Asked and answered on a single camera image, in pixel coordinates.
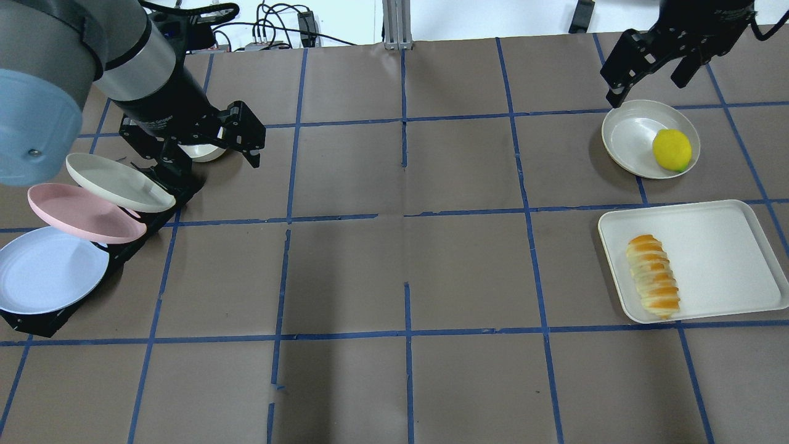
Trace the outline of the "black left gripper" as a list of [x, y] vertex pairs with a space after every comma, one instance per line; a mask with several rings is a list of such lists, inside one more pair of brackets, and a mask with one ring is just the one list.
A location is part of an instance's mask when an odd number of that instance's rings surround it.
[[194, 182], [192, 161], [180, 144], [214, 144], [243, 155], [252, 168], [260, 167], [266, 127], [244, 101], [226, 109], [209, 105], [195, 113], [175, 113], [157, 123], [142, 123], [124, 115], [119, 134], [144, 159], [149, 168], [131, 163], [142, 175], [163, 189], [186, 189]]

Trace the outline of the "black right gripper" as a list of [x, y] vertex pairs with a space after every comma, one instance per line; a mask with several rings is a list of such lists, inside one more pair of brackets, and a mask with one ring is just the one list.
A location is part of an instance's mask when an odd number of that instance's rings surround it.
[[752, 22], [752, 12], [667, 12], [647, 31], [623, 31], [600, 70], [608, 85], [606, 100], [618, 109], [637, 82], [676, 59], [671, 81], [687, 87], [700, 68], [728, 54]]

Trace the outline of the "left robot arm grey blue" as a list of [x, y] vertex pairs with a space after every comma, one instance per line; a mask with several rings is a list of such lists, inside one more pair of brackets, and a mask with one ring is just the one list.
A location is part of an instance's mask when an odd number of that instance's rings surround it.
[[176, 175], [185, 146], [209, 144], [260, 165], [266, 129], [242, 101], [219, 110], [185, 68], [212, 45], [233, 2], [195, 9], [146, 1], [2, 2], [2, 184], [27, 187], [59, 173], [81, 134], [95, 86], [124, 115], [120, 129], [144, 159]]

